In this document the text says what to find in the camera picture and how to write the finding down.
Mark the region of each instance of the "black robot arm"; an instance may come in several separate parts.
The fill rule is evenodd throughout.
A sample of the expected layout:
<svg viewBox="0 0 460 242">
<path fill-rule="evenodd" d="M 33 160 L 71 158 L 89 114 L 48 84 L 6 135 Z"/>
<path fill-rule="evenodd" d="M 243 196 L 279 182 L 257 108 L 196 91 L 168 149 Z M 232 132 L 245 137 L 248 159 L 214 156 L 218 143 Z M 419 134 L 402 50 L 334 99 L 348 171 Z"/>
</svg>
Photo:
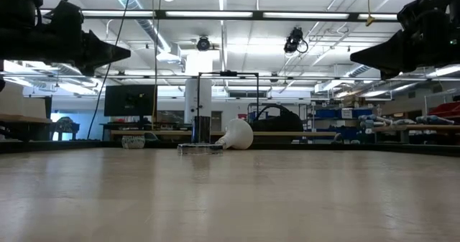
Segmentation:
<svg viewBox="0 0 460 242">
<path fill-rule="evenodd" d="M 382 79 L 418 67 L 460 63 L 460 0 L 415 0 L 397 20 L 401 30 L 380 45 L 351 54 L 350 60 L 381 70 Z"/>
<path fill-rule="evenodd" d="M 102 42 L 81 29 L 80 7 L 63 0 L 42 24 L 43 0 L 0 0 L 0 60 L 66 62 L 84 75 L 131 56 L 131 51 Z"/>
</svg>

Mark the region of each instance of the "workbench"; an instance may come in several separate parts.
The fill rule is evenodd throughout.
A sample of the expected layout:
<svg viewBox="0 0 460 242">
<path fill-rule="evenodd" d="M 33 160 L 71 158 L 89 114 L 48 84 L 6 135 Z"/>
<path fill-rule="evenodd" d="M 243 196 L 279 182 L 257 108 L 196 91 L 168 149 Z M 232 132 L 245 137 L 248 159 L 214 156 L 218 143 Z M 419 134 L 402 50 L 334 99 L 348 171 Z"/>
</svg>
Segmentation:
<svg viewBox="0 0 460 242">
<path fill-rule="evenodd" d="M 111 140 L 114 140 L 115 135 L 144 135 L 154 134 L 156 136 L 191 136 L 192 131 L 138 131 L 138 130 L 113 130 L 111 131 Z M 212 131 L 211 136 L 221 137 L 225 135 L 225 131 Z M 332 136 L 334 137 L 336 132 L 334 131 L 319 131 L 319 132 L 303 132 L 303 131 L 255 131 L 254 136 L 296 136 L 296 137 L 319 137 L 319 136 Z"/>
<path fill-rule="evenodd" d="M 10 130 L 2 130 L 2 134 L 13 139 L 49 141 L 50 124 L 48 118 L 0 114 L 0 126 Z"/>
<path fill-rule="evenodd" d="M 402 143 L 409 143 L 409 131 L 436 131 L 438 134 L 456 135 L 460 133 L 460 126 L 456 125 L 428 125 L 428 124 L 409 124 L 374 127 L 375 142 L 378 142 L 378 133 L 395 131 L 400 134 Z"/>
</svg>

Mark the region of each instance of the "black television screen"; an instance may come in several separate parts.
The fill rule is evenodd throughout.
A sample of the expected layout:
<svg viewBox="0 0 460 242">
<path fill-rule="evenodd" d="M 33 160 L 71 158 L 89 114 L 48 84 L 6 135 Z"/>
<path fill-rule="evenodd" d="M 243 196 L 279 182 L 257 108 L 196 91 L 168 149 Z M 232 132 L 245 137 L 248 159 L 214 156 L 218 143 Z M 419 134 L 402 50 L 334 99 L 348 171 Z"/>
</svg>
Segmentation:
<svg viewBox="0 0 460 242">
<path fill-rule="evenodd" d="M 113 85 L 106 87 L 105 116 L 151 116 L 155 85 Z"/>
</svg>

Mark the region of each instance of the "black bag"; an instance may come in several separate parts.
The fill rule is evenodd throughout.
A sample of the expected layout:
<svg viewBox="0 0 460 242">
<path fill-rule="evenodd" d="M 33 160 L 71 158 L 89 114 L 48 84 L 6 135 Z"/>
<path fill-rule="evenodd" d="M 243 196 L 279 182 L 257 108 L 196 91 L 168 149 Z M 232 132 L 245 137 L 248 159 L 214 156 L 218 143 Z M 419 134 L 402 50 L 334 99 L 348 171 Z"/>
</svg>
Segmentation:
<svg viewBox="0 0 460 242">
<path fill-rule="evenodd" d="M 268 108 L 280 109 L 280 115 L 272 118 L 259 120 L 262 112 Z M 286 107 L 277 104 L 265 106 L 250 123 L 253 131 L 303 131 L 300 117 L 289 111 Z"/>
</svg>

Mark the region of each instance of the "ceiling light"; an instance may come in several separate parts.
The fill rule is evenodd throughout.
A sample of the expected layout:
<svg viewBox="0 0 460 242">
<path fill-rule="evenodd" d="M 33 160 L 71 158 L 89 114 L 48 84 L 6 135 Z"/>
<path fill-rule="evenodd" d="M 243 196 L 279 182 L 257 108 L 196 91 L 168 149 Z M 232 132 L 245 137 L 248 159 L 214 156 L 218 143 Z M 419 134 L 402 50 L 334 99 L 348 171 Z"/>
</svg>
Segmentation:
<svg viewBox="0 0 460 242">
<path fill-rule="evenodd" d="M 347 96 L 349 93 L 348 92 L 341 92 L 337 95 L 337 98 L 341 98 L 341 97 L 344 97 L 344 96 Z"/>
<path fill-rule="evenodd" d="M 366 101 L 393 101 L 391 98 L 366 98 Z"/>
<path fill-rule="evenodd" d="M 378 96 L 382 95 L 383 93 L 386 93 L 388 90 L 376 90 L 376 91 L 371 91 L 368 93 L 365 93 L 363 96 L 364 97 L 372 97 L 372 96 Z"/>
<path fill-rule="evenodd" d="M 427 81 L 428 79 L 427 78 L 394 78 L 393 80 L 395 80 L 395 81 L 419 81 L 419 82 L 423 82 L 423 81 Z"/>
<path fill-rule="evenodd" d="M 399 88 L 395 88 L 393 91 L 401 91 L 403 89 L 409 88 L 411 86 L 415 85 L 415 83 L 407 84 L 407 85 L 402 85 Z"/>
<path fill-rule="evenodd" d="M 460 70 L 460 66 L 458 65 L 444 67 L 442 69 L 436 69 L 435 72 L 428 74 L 427 77 L 432 78 L 432 77 L 439 77 L 442 75 L 448 75 L 451 73 L 455 73 L 458 70 Z"/>
<path fill-rule="evenodd" d="M 371 14 L 371 16 L 377 20 L 397 20 L 396 14 Z M 358 19 L 367 19 L 368 14 L 360 14 Z"/>
<path fill-rule="evenodd" d="M 301 12 L 264 12 L 264 18 L 272 19 L 348 19 L 347 13 L 301 13 Z"/>
<path fill-rule="evenodd" d="M 22 67 L 21 65 L 18 65 L 14 62 L 10 62 L 8 60 L 4 61 L 4 71 L 8 73 L 23 73 L 27 72 L 27 69 Z"/>
<path fill-rule="evenodd" d="M 252 17 L 246 11 L 167 11 L 166 17 Z"/>
<path fill-rule="evenodd" d="M 22 78 L 5 78 L 5 81 L 8 81 L 10 83 L 20 84 L 20 85 L 27 86 L 27 87 L 33 87 L 33 84 L 31 84 L 30 82 L 26 80 L 23 80 Z"/>
<path fill-rule="evenodd" d="M 36 61 L 22 61 L 24 63 L 27 63 L 28 65 L 31 65 L 36 68 L 49 68 L 51 66 L 46 65 L 44 62 L 36 62 Z"/>
<path fill-rule="evenodd" d="M 117 10 L 117 11 L 105 11 L 105 10 L 83 10 L 83 15 L 85 17 L 146 17 L 153 18 L 153 13 L 151 11 L 126 11 Z"/>
</svg>

